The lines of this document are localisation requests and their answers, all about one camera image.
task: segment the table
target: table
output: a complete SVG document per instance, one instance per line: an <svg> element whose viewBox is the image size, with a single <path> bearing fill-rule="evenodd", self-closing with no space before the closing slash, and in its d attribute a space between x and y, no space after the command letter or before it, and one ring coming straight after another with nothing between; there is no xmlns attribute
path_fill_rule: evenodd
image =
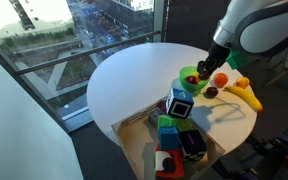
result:
<svg viewBox="0 0 288 180"><path fill-rule="evenodd" d="M196 66L207 55L204 50L173 43L147 43L111 55L94 71L87 87L87 102L95 123L119 145L111 125L167 96L170 88L181 89L180 69ZM228 75L227 85L242 76L227 63L211 78L218 72ZM254 128L257 113L234 94L220 89L215 99L199 94L194 103L192 118L225 153L243 143Z"/></svg>

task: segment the banana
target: banana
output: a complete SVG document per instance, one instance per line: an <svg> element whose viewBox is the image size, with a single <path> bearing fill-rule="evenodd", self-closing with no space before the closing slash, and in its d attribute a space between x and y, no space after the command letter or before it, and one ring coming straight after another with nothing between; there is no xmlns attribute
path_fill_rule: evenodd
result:
<svg viewBox="0 0 288 180"><path fill-rule="evenodd" d="M249 91L237 86L228 86L224 90L231 92L246 101L257 112L263 111L261 102Z"/></svg>

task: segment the green bowl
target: green bowl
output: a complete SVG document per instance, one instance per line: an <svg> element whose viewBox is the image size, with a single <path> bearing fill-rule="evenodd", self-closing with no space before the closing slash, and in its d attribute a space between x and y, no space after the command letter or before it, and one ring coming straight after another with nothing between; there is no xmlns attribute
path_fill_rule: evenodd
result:
<svg viewBox="0 0 288 180"><path fill-rule="evenodd" d="M191 84L185 81L185 77L193 75L196 72L196 66L186 66L180 70L180 82L185 90L191 93L199 93L206 84L210 81L210 78L204 81L199 81L198 84Z"/></svg>

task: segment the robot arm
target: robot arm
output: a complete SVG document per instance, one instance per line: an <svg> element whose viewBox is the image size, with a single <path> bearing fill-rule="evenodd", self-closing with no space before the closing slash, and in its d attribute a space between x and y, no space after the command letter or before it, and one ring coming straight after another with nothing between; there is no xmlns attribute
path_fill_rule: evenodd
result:
<svg viewBox="0 0 288 180"><path fill-rule="evenodd" d="M263 57L288 47L288 0L232 0L219 22L205 61L198 63L201 79L221 67L230 49Z"/></svg>

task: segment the wooden box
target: wooden box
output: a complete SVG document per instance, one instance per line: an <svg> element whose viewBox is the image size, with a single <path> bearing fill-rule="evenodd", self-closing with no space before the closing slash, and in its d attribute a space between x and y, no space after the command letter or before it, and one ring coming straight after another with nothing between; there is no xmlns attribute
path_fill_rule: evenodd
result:
<svg viewBox="0 0 288 180"><path fill-rule="evenodd" d="M148 114L156 107L163 108L165 98L133 114L132 116L112 125L120 146L130 163L137 179L153 180L154 175L154 153L158 144L157 129L148 121ZM212 166L225 152L207 133L197 124L196 128L202 134L207 153L203 159L195 164L183 162L183 179L198 179Z"/></svg>

